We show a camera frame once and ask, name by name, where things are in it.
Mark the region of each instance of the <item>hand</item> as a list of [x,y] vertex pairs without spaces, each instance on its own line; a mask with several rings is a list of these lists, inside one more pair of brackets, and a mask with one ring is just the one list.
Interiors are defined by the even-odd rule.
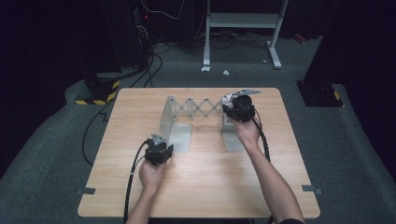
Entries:
[[159,166],[153,166],[149,161],[143,160],[139,169],[139,177],[142,181],[143,190],[155,193],[163,181],[163,173],[166,168],[166,162]]
[[246,150],[258,147],[257,142],[259,141],[260,131],[252,120],[248,122],[233,120],[233,125],[235,126],[239,141],[241,141]]

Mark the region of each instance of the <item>yellow and black hazard tape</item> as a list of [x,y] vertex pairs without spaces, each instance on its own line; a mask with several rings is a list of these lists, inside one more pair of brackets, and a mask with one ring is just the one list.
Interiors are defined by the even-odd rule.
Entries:
[[107,98],[103,98],[103,99],[75,99],[75,102],[77,105],[106,105],[111,103],[117,93],[117,88],[120,85],[120,81],[116,81],[114,82],[110,93],[108,94]]
[[337,104],[338,104],[340,107],[341,107],[341,106],[345,106],[344,103],[343,103],[343,101],[341,100],[340,94],[339,94],[336,90],[334,90],[334,97],[335,97],[335,100],[337,101]]

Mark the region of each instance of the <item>black cable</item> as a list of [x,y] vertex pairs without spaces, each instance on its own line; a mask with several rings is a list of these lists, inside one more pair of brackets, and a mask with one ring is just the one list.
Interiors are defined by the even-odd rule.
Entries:
[[274,223],[274,217],[270,216],[270,218],[268,219],[267,224],[273,224]]
[[250,116],[250,119],[253,120],[254,124],[256,125],[257,129],[260,131],[260,137],[262,138],[262,144],[264,146],[264,156],[268,161],[271,161],[270,159],[270,148],[268,147],[268,143],[267,143],[267,139],[265,138],[264,132],[262,131],[262,119],[260,118],[260,114],[256,111],[256,114],[259,117],[259,123],[260,125],[257,123],[257,121],[254,119],[253,116],[251,116],[246,109],[239,104],[239,102],[235,101],[235,103],[248,115]]
[[[168,47],[168,48],[167,48],[166,50],[164,50],[164,51],[161,51],[161,52],[154,52],[154,50],[155,50],[157,47],[159,47],[159,46],[166,46],[166,47]],[[157,45],[154,46],[154,48],[153,48],[153,50],[152,50],[152,53],[157,54],[157,55],[163,54],[163,53],[168,52],[168,50],[169,50],[170,48],[171,48],[171,46],[170,46],[168,43],[157,44]]]
[[136,71],[133,71],[133,72],[130,72],[130,73],[118,76],[118,77],[100,77],[99,80],[101,80],[101,81],[118,81],[118,80],[124,79],[126,77],[132,77],[134,75],[137,75],[137,74],[143,72],[143,70],[145,70],[145,69],[146,69],[146,66],[143,66],[143,67],[140,67]]
[[224,39],[225,41],[229,41],[230,39],[232,40],[231,44],[227,47],[219,48],[219,47],[216,47],[215,45],[213,45],[212,43],[210,43],[210,46],[214,49],[228,49],[233,45],[233,43],[235,43],[235,38],[233,38],[233,36],[231,34],[230,34],[230,37],[231,38],[229,38],[229,39]]
[[200,23],[200,25],[199,25],[199,28],[198,28],[198,31],[196,32],[196,34],[194,35],[194,38],[196,38],[197,36],[198,36],[198,34],[199,34],[199,32],[201,31],[201,29],[202,29],[202,24],[204,24],[204,18],[205,18],[205,9],[206,9],[206,2],[207,1],[202,1],[203,3],[204,3],[204,5],[203,5],[203,7],[202,7],[202,18],[201,18],[201,23]]
[[262,37],[261,35],[257,35],[254,39],[251,39],[251,40],[243,40],[243,39],[238,40],[238,38],[242,38],[242,37],[244,37],[244,36],[236,36],[235,37],[235,43],[252,43],[252,44],[255,44],[255,43],[260,43],[262,41],[267,40],[270,36],[268,35],[267,37],[265,37],[265,38],[263,38],[261,40],[258,40],[258,39],[260,39],[260,37]]
[[81,144],[81,151],[82,151],[82,156],[84,157],[84,160],[91,166],[93,166],[93,163],[88,160],[87,155],[85,154],[85,138],[87,137],[88,130],[90,129],[90,126],[92,125],[93,121],[98,117],[99,115],[103,115],[102,111],[104,111],[109,105],[111,105],[115,100],[111,101],[109,104],[105,105],[96,115],[91,119],[90,123],[88,124],[87,128],[85,129],[84,134],[82,135],[82,144]]
[[150,67],[152,66],[153,60],[151,60],[148,68],[146,69],[146,71],[142,74],[142,76],[140,76],[131,86],[129,86],[129,88],[132,88],[140,79],[142,79],[142,77],[149,71]]
[[152,78],[158,73],[158,71],[160,71],[161,67],[163,66],[163,59],[159,55],[156,55],[156,54],[152,54],[152,55],[156,56],[158,59],[160,59],[161,63],[160,63],[160,66],[157,68],[157,70],[152,74],[152,76],[150,76],[148,78],[148,80],[146,81],[143,88],[146,88],[147,84],[152,80]]
[[[152,52],[151,52],[151,61],[154,61],[154,54]],[[154,88],[154,85],[152,84],[152,74],[151,74],[150,70],[148,70],[148,80],[149,80],[150,87]]]
[[126,195],[125,195],[124,223],[126,223],[126,221],[128,220],[129,198],[131,195],[132,181],[134,180],[134,170],[136,169],[136,165],[140,162],[140,160],[142,160],[142,158],[144,158],[144,157],[142,157],[139,159],[139,161],[137,161],[137,157],[139,156],[139,153],[140,153],[140,150],[142,149],[142,147],[148,143],[149,143],[149,140],[144,141],[142,143],[142,145],[140,146],[140,148],[137,150],[136,155],[134,156],[134,164],[132,165],[132,168],[131,168],[131,173],[129,175],[129,180],[128,180],[128,187],[126,189]]

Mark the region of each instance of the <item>table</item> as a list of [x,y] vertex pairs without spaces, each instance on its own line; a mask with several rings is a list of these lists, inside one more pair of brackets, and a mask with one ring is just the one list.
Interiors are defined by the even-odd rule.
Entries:
[[[151,133],[160,133],[160,119],[169,95],[183,102],[191,98],[212,103],[243,88],[122,89],[97,153],[86,187],[94,194],[83,194],[78,208],[82,217],[122,217],[125,193],[134,156]],[[251,95],[259,111],[272,164],[289,182],[307,218],[319,216],[314,192],[298,148],[279,90],[256,88]],[[203,105],[203,110],[211,107]],[[163,183],[151,217],[269,217],[260,185],[245,150],[229,152],[219,131],[219,114],[207,117],[196,113],[190,123],[192,134],[187,152],[174,153],[168,161]],[[136,175],[130,210],[141,192]]]
[[206,27],[205,27],[205,47],[204,47],[204,67],[203,71],[210,68],[210,28],[211,27],[239,27],[239,28],[270,28],[274,29],[271,41],[267,41],[274,67],[281,69],[279,57],[277,56],[275,44],[279,30],[285,16],[286,7],[289,0],[282,0],[279,13],[211,13],[210,0],[206,7]]

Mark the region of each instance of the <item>white metal frame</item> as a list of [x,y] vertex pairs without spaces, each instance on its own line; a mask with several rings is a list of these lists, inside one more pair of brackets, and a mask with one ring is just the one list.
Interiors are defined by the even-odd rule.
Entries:
[[240,27],[240,28],[272,28],[274,33],[271,41],[267,41],[274,67],[282,68],[282,64],[277,56],[275,44],[279,30],[285,16],[286,7],[289,0],[283,0],[279,13],[258,14],[258,13],[211,13],[210,0],[207,0],[205,47],[204,47],[204,67],[210,68],[210,28],[211,27]]

